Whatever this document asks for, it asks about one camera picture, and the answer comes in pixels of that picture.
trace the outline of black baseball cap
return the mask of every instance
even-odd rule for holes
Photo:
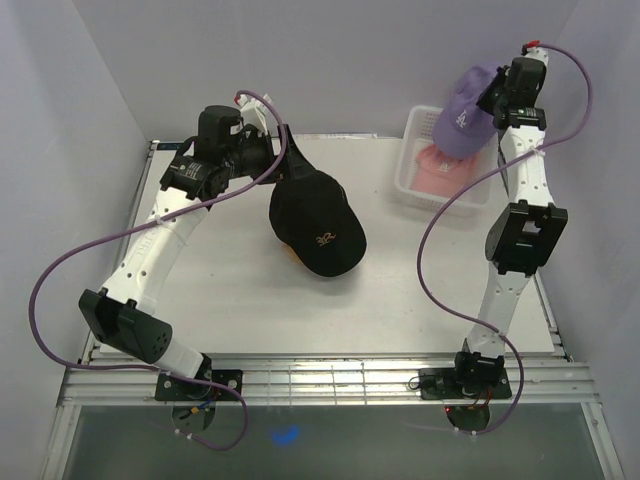
[[[323,277],[348,272],[367,249],[364,230],[344,189],[319,170],[276,184],[269,220],[276,236],[309,270]]]

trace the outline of black mount bracket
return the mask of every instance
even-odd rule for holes
[[[221,383],[242,394],[242,375],[242,370],[209,370],[204,374],[203,380]],[[158,375],[154,398],[159,402],[202,403],[211,399],[215,399],[216,402],[238,401],[227,391],[180,382],[164,373]]]
[[[514,58],[510,67],[500,67],[491,84],[480,95],[478,107],[493,115],[498,130],[522,125],[547,128],[544,110],[535,107],[544,85],[544,62],[527,57]]]
[[[464,400],[511,398],[511,387],[504,369],[504,357],[487,358],[480,353],[463,350],[456,354],[454,367],[423,368],[418,371],[420,396],[423,400]]]
[[[500,275],[536,273],[547,263],[567,224],[568,213],[553,204],[509,203],[487,235],[485,255]]]

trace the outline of cable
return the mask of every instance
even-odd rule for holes
[[[258,185],[260,182],[262,182],[263,180],[265,180],[267,177],[269,177],[269,175],[271,175],[271,173],[273,173],[273,171],[278,168],[278,165],[280,164],[280,162],[282,161],[282,159],[284,158],[284,154],[286,151],[286,145],[287,145],[287,131],[284,128],[284,122],[282,121],[282,118],[280,117],[280,115],[278,114],[278,112],[275,110],[275,108],[273,108],[267,101],[265,101],[260,95],[258,95],[257,93],[251,92],[249,90],[239,90],[238,93],[236,95],[247,95],[249,97],[252,97],[256,100],[258,100],[260,103],[262,103],[267,110],[269,110],[269,112],[271,112],[271,114],[273,115],[273,117],[275,118],[277,124],[278,124],[278,132],[280,135],[280,152],[278,153],[275,161],[273,162],[273,165],[271,165],[262,175],[260,175],[258,178],[256,178],[255,180],[253,180],[251,183],[245,185],[244,187],[241,187],[237,190],[234,190],[233,192],[227,193],[225,195],[220,195],[217,198],[213,198],[211,200],[207,200],[205,202],[199,203],[197,205],[191,205],[189,207],[185,207],[185,208],[181,208],[180,210],[176,210],[174,212],[168,213],[167,215],[164,215],[163,217],[161,217],[162,221],[169,221],[172,218],[176,218],[180,215],[184,215],[185,213],[189,213],[192,212],[194,210],[197,210],[199,208],[206,208],[209,207],[211,205],[215,205],[216,203],[220,203],[223,202],[225,200],[229,200],[233,197],[237,197],[238,195],[252,189],[253,187],[255,187],[256,185]],[[44,340],[42,339],[42,336],[40,335],[40,332],[38,330],[38,324],[36,322],[36,300],[38,299],[38,294],[40,293],[40,289],[42,288],[42,285],[44,284],[45,280],[47,279],[47,277],[51,274],[51,272],[53,272],[61,263],[63,263],[65,260],[68,260],[69,258],[84,252],[85,250],[88,250],[90,248],[93,247],[97,247],[98,245],[102,245],[108,242],[111,242],[113,240],[117,240],[119,238],[123,238],[123,237],[127,237],[129,235],[133,235],[134,233],[138,233],[138,232],[142,232],[143,230],[146,230],[148,228],[153,228],[157,226],[157,222],[151,221],[151,222],[147,222],[143,225],[139,225],[137,227],[134,228],[130,228],[129,230],[126,230],[124,232],[120,232],[120,233],[114,233],[112,235],[107,235],[106,237],[103,238],[99,238],[98,240],[93,240],[91,242],[85,243],[84,245],[80,245],[79,247],[73,248],[71,250],[69,250],[67,253],[61,255],[60,257],[58,257],[56,260],[53,261],[53,263],[51,263],[51,265],[49,265],[44,272],[42,272],[42,274],[40,275],[40,277],[38,277],[38,280],[36,281],[35,285],[33,286],[33,290],[31,291],[31,295],[29,297],[29,308],[28,308],[28,316],[29,316],[29,327],[31,328],[31,333],[33,335],[33,338],[35,339],[36,343],[38,344],[38,347],[40,347],[40,350],[42,350],[42,352],[49,357],[51,360],[53,360],[54,362],[67,367],[67,368],[73,368],[76,370],[91,370],[91,371],[100,371],[100,370],[149,370],[149,371],[159,371],[159,369],[157,367],[154,367],[152,365],[147,365],[147,364],[128,364],[128,365],[81,365],[81,364],[77,364],[74,362],[70,362],[68,360],[64,360],[63,358],[57,356],[55,353],[53,353],[49,347],[47,347],[47,345],[44,343]],[[197,442],[213,449],[213,450],[217,450],[217,451],[226,451],[226,450],[230,450],[231,448],[235,447],[245,436],[245,434],[247,433],[247,429],[249,427],[249,411],[247,408],[247,404],[244,400],[244,398],[242,397],[242,395],[240,395],[238,392],[236,392],[235,390],[233,390],[232,388],[227,387],[226,385],[222,385],[220,383],[215,383],[215,382],[209,382],[209,381],[204,381],[204,380],[196,380],[194,378],[186,378],[186,377],[182,377],[180,375],[174,374],[174,373],[169,373],[169,375],[171,375],[173,378],[183,381],[183,382],[189,382],[189,383],[195,383],[198,385],[205,385],[205,386],[210,386],[210,387],[214,387],[214,388],[218,388],[221,390],[224,390],[225,392],[229,392],[231,393],[233,396],[235,396],[238,401],[242,404],[242,410],[244,413],[244,424],[242,427],[242,431],[240,432],[240,434],[238,435],[238,437],[231,442],[229,445],[226,446],[216,446],[211,444],[210,442],[204,440],[204,439],[199,439],[197,438],[195,435],[192,437],[194,440],[196,440]]]
[[[593,85],[591,83],[591,77],[589,77],[589,73],[587,72],[587,70],[584,67],[584,65],[582,64],[582,62],[580,60],[578,60],[575,57],[575,55],[573,55],[572,53],[568,52],[564,48],[556,47],[554,45],[549,45],[549,44],[545,44],[545,43],[537,43],[537,42],[532,42],[530,44],[527,44],[527,46],[540,46],[541,48],[546,48],[548,50],[553,50],[553,51],[556,51],[558,53],[561,53],[561,54],[565,55],[566,57],[571,59],[576,64],[576,66],[580,69],[580,72],[582,73],[582,76],[584,77],[584,80],[585,80],[586,85],[587,85],[587,107],[585,109],[585,112],[584,112],[584,115],[582,117],[582,120],[580,121],[580,123],[578,124],[576,129],[573,132],[569,133],[568,135],[560,137],[557,140],[552,140],[550,142],[545,142],[542,145],[540,145],[540,147],[537,148],[537,150],[543,150],[543,149],[546,149],[548,147],[552,147],[554,145],[558,145],[560,143],[564,143],[564,142],[566,142],[568,140],[571,140],[572,138],[574,138],[576,135],[578,135],[582,131],[582,129],[584,128],[584,126],[587,123],[587,120],[589,119],[589,116],[591,115],[591,107],[593,106]],[[513,352],[513,354],[516,357],[516,361],[518,362],[518,370],[520,372],[520,381],[518,382],[518,390],[516,391],[516,394],[515,394],[515,396],[513,398],[513,402],[511,403],[511,405],[509,405],[509,408],[507,409],[507,411],[493,425],[491,425],[490,427],[487,427],[487,428],[485,428],[483,430],[478,430],[478,431],[460,430],[461,432],[469,434],[469,435],[476,435],[476,434],[484,434],[484,433],[493,432],[494,430],[499,428],[500,425],[502,425],[504,422],[506,422],[509,419],[509,417],[511,416],[511,414],[515,410],[516,406],[518,405],[518,402],[520,401],[520,397],[522,396],[522,390],[524,389],[524,366],[522,364],[522,357],[520,356],[520,353],[516,350],[516,347],[513,345],[513,343],[511,343],[511,341],[507,338],[507,336],[505,334],[503,334],[499,329],[497,329],[496,327],[494,327],[490,323],[484,322],[484,321],[482,321],[482,320],[480,320],[478,318],[472,317],[470,315],[466,315],[464,313],[458,312],[457,310],[454,310],[451,307],[448,307],[447,305],[442,303],[440,300],[438,300],[433,295],[431,290],[429,290],[429,287],[427,287],[427,284],[426,284],[426,282],[424,280],[424,276],[423,276],[423,273],[422,273],[422,256],[424,254],[424,246],[425,246],[425,244],[427,242],[427,239],[429,238],[429,235],[433,231],[433,227],[435,226],[435,224],[438,221],[438,219],[444,214],[444,212],[456,200],[458,200],[462,195],[464,195],[467,191],[469,191],[470,189],[472,189],[473,187],[475,187],[479,183],[484,182],[488,178],[491,178],[492,176],[496,175],[497,173],[500,173],[500,172],[506,170],[507,168],[512,167],[513,165],[522,162],[523,160],[529,158],[533,153],[534,153],[534,150],[531,150],[531,151],[529,151],[527,153],[524,153],[524,154],[520,155],[517,158],[514,158],[510,162],[507,162],[504,165],[502,165],[502,166],[500,166],[500,167],[498,167],[498,168],[496,168],[494,170],[491,170],[490,172],[488,172],[488,173],[482,175],[480,178],[476,179],[471,184],[469,184],[466,187],[462,188],[458,193],[456,193],[453,197],[451,197],[440,208],[440,210],[438,210],[436,212],[436,214],[433,216],[433,218],[429,222],[429,225],[427,226],[427,229],[425,230],[424,235],[422,236],[422,240],[420,241],[420,246],[418,248],[418,256],[417,256],[418,280],[420,281],[420,286],[422,287],[424,292],[427,294],[429,299],[431,299],[431,301],[433,303],[435,303],[438,307],[440,307],[445,312],[450,313],[451,315],[455,315],[456,317],[462,318],[463,320],[467,320],[469,322],[472,322],[472,323],[475,323],[475,324],[478,324],[478,325],[482,325],[483,327],[488,328],[492,332],[497,333],[498,336],[500,337],[500,339]],[[449,431],[449,429],[438,428],[438,427],[426,427],[426,426],[413,425],[413,424],[408,424],[408,426],[411,426],[411,427],[414,427],[414,428],[421,428],[421,429],[425,429],[425,430]]]

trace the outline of glass panel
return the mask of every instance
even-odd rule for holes
[[[497,418],[504,406],[492,406]],[[522,405],[496,432],[470,438],[442,407],[250,409],[245,440],[217,453],[172,433],[170,407],[85,407],[66,480],[103,479],[601,479],[580,405]],[[205,437],[233,439],[241,410],[220,407]]]

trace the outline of white plastic bin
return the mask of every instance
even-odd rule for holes
[[[420,208],[438,210],[449,198],[411,189],[414,177],[418,173],[416,155],[425,146],[433,143],[431,130],[442,111],[441,108],[418,105],[411,109],[409,120],[404,130],[400,158],[396,166],[395,186],[398,197],[402,201]],[[494,136],[480,152],[474,178],[485,174],[497,166],[498,141]],[[471,216],[484,207],[489,201],[490,180],[480,183],[459,198],[446,213],[460,216]]]

